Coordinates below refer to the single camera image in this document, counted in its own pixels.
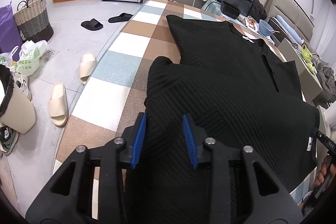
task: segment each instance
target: tiled floor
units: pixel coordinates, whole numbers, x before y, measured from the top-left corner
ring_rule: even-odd
[[[56,127],[49,118],[48,100],[53,85],[63,82],[68,107],[73,108],[83,90],[79,79],[79,64],[85,52],[99,59],[125,23],[109,23],[121,13],[134,14],[140,5],[100,0],[77,0],[56,3],[48,9],[54,36],[49,48],[58,53],[30,77],[29,89],[36,111],[36,124],[26,134],[20,134],[12,153],[7,156],[18,205],[26,214],[36,195],[51,175],[53,159],[64,128]],[[81,22],[95,18],[104,28],[88,31]]]

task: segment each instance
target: slipper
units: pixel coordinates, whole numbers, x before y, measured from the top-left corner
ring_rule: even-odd
[[[61,127],[68,120],[68,102],[63,83],[56,83],[49,99],[49,114],[52,122]]]
[[[103,27],[103,24],[92,18],[90,21],[82,22],[81,26],[90,31],[98,31]]]
[[[79,75],[83,84],[86,83],[96,65],[97,60],[93,52],[87,52],[83,55],[82,62],[79,66]]]
[[[133,15],[131,14],[127,14],[127,13],[122,13],[120,14],[120,16],[118,17],[111,17],[109,19],[110,23],[116,23],[116,22],[125,22],[125,21],[129,21],[132,18]]]

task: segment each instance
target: sneaker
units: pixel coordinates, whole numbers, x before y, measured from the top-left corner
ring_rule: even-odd
[[[4,155],[12,152],[19,138],[19,133],[8,126],[0,124],[0,150]]]
[[[15,84],[17,84],[17,86],[24,93],[24,95],[26,95],[27,98],[31,100],[32,94],[30,90],[28,89],[28,82],[29,82],[28,76],[25,76],[19,72],[13,72],[13,78],[14,78]]]

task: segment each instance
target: light blue towel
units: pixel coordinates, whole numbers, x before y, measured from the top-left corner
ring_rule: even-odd
[[[302,39],[299,37],[299,35],[297,34],[297,32],[288,25],[288,23],[282,18],[282,16],[277,15],[277,20],[282,24],[282,26],[284,26],[284,28],[290,33],[290,35],[294,38],[294,40],[302,45]]]

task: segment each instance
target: wicker tote bag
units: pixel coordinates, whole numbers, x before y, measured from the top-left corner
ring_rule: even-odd
[[[19,10],[22,2],[26,4]],[[21,1],[17,6],[14,19],[23,41],[48,41],[54,34],[48,18],[46,0]]]

